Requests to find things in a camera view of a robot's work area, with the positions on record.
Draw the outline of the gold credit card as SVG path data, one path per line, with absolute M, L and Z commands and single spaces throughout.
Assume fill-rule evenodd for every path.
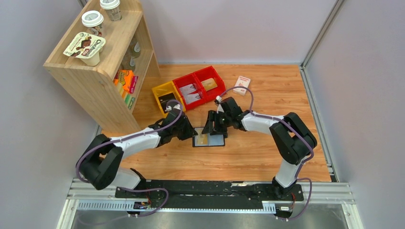
M 195 137 L 195 146 L 200 147 L 200 146 L 208 146 L 208 140 L 209 137 L 207 134 L 201 134 Z

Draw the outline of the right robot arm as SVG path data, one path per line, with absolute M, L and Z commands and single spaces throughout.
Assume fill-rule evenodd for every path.
M 217 110 L 210 110 L 203 134 L 223 135 L 233 127 L 244 132 L 260 132 L 273 137 L 282 157 L 280 169 L 272 180 L 275 188 L 286 192 L 297 182 L 297 175 L 306 159 L 313 156 L 317 140 L 302 119 L 294 112 L 270 116 L 243 111 L 232 97 L 215 100 Z

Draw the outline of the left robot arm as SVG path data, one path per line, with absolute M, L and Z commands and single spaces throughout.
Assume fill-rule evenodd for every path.
M 97 135 L 76 163 L 78 178 L 96 190 L 108 186 L 134 189 L 141 182 L 134 170 L 122 168 L 121 161 L 146 149 L 158 148 L 173 138 L 187 140 L 197 136 L 184 112 L 175 108 L 147 128 L 119 137 Z

